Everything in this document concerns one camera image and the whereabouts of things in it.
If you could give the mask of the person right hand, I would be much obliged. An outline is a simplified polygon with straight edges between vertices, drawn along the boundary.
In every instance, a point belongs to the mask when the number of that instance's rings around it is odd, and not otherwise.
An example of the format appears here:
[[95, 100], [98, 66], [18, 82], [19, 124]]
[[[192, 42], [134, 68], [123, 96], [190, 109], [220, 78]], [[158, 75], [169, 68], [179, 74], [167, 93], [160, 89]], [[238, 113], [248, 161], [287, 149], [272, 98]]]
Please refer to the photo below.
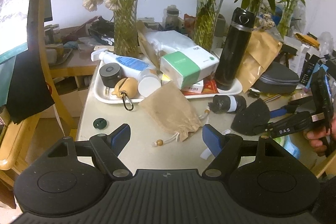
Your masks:
[[304, 133], [305, 139], [309, 141], [310, 146], [313, 148], [314, 152], [318, 156], [325, 156], [325, 152], [327, 150], [327, 147], [323, 144], [322, 138], [326, 136], [330, 136], [331, 139], [335, 140], [335, 115], [332, 120], [332, 129], [331, 131], [327, 132], [325, 127], [319, 127], [316, 129], [313, 129], [312, 131], [308, 131]]

